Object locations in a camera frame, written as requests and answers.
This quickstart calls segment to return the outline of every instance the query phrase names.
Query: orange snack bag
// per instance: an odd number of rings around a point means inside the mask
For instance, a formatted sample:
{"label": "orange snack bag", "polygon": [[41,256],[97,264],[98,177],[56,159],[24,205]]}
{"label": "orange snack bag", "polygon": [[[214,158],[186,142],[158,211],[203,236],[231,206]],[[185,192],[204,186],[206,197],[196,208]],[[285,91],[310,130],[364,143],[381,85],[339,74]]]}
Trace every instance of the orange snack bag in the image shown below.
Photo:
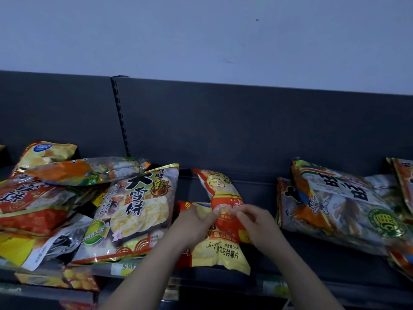
{"label": "orange snack bag", "polygon": [[76,148],[77,146],[71,143],[61,144],[36,141],[26,147],[10,177],[13,177],[19,172],[24,172],[29,167],[66,161],[73,156]]}
{"label": "orange snack bag", "polygon": [[145,159],[98,157],[36,166],[25,173],[53,185],[88,186],[142,175],[149,165]]}
{"label": "orange snack bag", "polygon": [[230,208],[239,207],[244,204],[239,192],[232,182],[225,175],[209,171],[198,170],[194,168],[202,184],[211,198],[211,208],[219,209],[219,218],[216,221],[216,227],[220,231],[231,234],[238,242],[252,243],[244,225],[236,216],[230,215]]}
{"label": "orange snack bag", "polygon": [[46,235],[63,223],[75,196],[62,187],[31,180],[0,187],[0,228]]}

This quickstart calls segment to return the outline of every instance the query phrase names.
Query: chip bag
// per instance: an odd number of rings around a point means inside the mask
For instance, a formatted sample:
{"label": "chip bag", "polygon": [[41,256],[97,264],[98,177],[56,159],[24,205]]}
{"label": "chip bag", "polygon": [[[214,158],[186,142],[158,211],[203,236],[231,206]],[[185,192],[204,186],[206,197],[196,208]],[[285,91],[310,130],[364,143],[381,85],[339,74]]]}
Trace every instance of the chip bag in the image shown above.
{"label": "chip bag", "polygon": [[295,218],[328,235],[413,252],[413,234],[363,179],[302,160],[292,173],[304,203]]}
{"label": "chip bag", "polygon": [[[178,201],[179,212],[189,207],[196,207],[200,218],[212,211],[210,203],[189,203]],[[251,272],[250,265],[240,249],[240,245],[231,235],[211,226],[208,236],[192,249],[186,250],[180,257],[177,268],[223,265],[228,270],[238,270],[246,275]]]}
{"label": "chip bag", "polygon": [[143,174],[148,166],[144,159],[103,157],[55,162],[30,168],[26,174],[54,185],[88,186]]}
{"label": "chip bag", "polygon": [[45,258],[49,260],[74,251],[91,220],[77,214],[68,224],[48,236],[0,231],[0,256],[15,266],[34,271]]}
{"label": "chip bag", "polygon": [[410,213],[413,213],[413,161],[387,158],[394,168],[403,192],[404,202]]}
{"label": "chip bag", "polygon": [[356,238],[346,238],[341,234],[328,235],[323,229],[314,227],[305,220],[297,219],[293,213],[305,207],[298,189],[287,178],[277,178],[277,216],[278,225],[287,231],[310,235],[317,239],[329,241],[336,245],[361,250],[371,255],[388,255],[387,250],[371,245]]}
{"label": "chip bag", "polygon": [[171,225],[179,164],[116,182],[106,193],[72,263],[144,255]]}
{"label": "chip bag", "polygon": [[40,180],[6,183],[0,187],[0,228],[49,234],[66,220],[72,197],[75,192]]}
{"label": "chip bag", "polygon": [[49,143],[47,141],[32,143],[26,147],[10,177],[13,177],[18,172],[24,172],[29,167],[66,161],[74,155],[76,148],[77,146],[71,143],[61,144]]}
{"label": "chip bag", "polygon": [[238,242],[252,243],[244,225],[236,216],[230,215],[230,209],[244,204],[239,192],[225,175],[209,170],[194,168],[201,183],[205,187],[211,199],[211,208],[219,209],[219,218],[216,227],[220,231],[232,235]]}

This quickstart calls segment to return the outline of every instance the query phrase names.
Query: forearm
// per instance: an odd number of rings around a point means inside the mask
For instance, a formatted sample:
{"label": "forearm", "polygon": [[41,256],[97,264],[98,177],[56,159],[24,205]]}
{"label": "forearm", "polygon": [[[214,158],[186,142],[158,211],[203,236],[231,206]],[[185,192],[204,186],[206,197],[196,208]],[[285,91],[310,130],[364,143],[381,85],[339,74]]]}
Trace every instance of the forearm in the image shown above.
{"label": "forearm", "polygon": [[287,240],[274,246],[269,255],[284,276],[298,310],[343,309],[341,304],[302,260]]}
{"label": "forearm", "polygon": [[157,309],[183,250],[166,234],[116,289],[102,309]]}

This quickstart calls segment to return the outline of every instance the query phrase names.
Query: hand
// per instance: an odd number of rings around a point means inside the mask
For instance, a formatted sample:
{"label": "hand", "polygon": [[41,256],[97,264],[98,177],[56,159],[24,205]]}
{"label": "hand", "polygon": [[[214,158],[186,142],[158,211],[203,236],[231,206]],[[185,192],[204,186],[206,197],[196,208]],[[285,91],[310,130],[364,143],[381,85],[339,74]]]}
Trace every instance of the hand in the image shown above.
{"label": "hand", "polygon": [[212,211],[201,219],[197,214],[197,209],[191,206],[179,214],[167,235],[173,241],[179,242],[179,245],[182,246],[182,251],[193,248],[205,239],[209,227],[215,223],[218,216],[218,213]]}
{"label": "hand", "polygon": [[264,255],[270,256],[275,248],[285,244],[280,228],[270,212],[255,205],[241,205],[233,208],[237,218],[250,234],[253,244]]}

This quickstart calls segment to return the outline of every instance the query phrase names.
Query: plastic packaging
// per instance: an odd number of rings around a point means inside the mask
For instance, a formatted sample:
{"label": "plastic packaging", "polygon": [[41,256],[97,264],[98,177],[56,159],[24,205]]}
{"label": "plastic packaging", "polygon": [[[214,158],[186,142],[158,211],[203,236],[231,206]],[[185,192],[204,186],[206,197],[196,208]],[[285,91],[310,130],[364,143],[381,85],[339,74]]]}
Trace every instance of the plastic packaging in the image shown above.
{"label": "plastic packaging", "polygon": [[66,161],[76,151],[77,146],[71,143],[49,143],[37,141],[28,145],[20,157],[20,161],[14,167],[11,177],[18,172],[24,172],[27,168],[44,165],[52,162]]}
{"label": "plastic packaging", "polygon": [[232,182],[225,175],[209,171],[194,169],[201,183],[205,187],[211,199],[211,208],[219,209],[219,218],[216,221],[216,227],[220,231],[232,235],[238,242],[252,243],[247,230],[237,219],[231,215],[230,209],[239,207],[244,204],[239,192]]}
{"label": "plastic packaging", "polygon": [[144,255],[171,225],[179,164],[116,182],[107,192],[72,263]]}
{"label": "plastic packaging", "polygon": [[314,227],[305,220],[297,219],[293,213],[304,207],[298,189],[287,178],[277,179],[277,223],[287,231],[310,235],[317,239],[329,241],[336,245],[346,246],[371,255],[388,255],[387,250],[380,246],[376,247],[365,241],[346,238],[340,234],[328,235],[323,229]]}
{"label": "plastic packaging", "polygon": [[26,174],[54,185],[88,186],[142,175],[149,163],[130,157],[99,157],[36,166]]}
{"label": "plastic packaging", "polygon": [[40,180],[5,183],[0,187],[0,228],[49,234],[63,223],[71,209],[66,202],[75,192]]}
{"label": "plastic packaging", "polygon": [[413,224],[413,215],[404,202],[403,193],[395,175],[378,174],[365,177],[364,180],[390,205],[399,219],[406,224]]}
{"label": "plastic packaging", "polygon": [[349,242],[413,253],[413,234],[363,179],[302,160],[292,173],[304,204],[293,212],[298,220]]}
{"label": "plastic packaging", "polygon": [[[179,212],[189,207],[196,207],[200,218],[212,211],[210,203],[189,203],[178,201]],[[229,270],[238,270],[246,275],[251,267],[241,251],[239,243],[229,234],[211,226],[208,236],[192,249],[186,250],[180,257],[177,267],[200,267],[223,265]]]}
{"label": "plastic packaging", "polygon": [[413,214],[413,161],[396,158],[387,158],[387,161],[396,172],[404,202]]}
{"label": "plastic packaging", "polygon": [[92,219],[77,214],[51,235],[34,236],[11,231],[0,232],[0,256],[18,267],[34,271],[44,260],[74,251],[82,241]]}

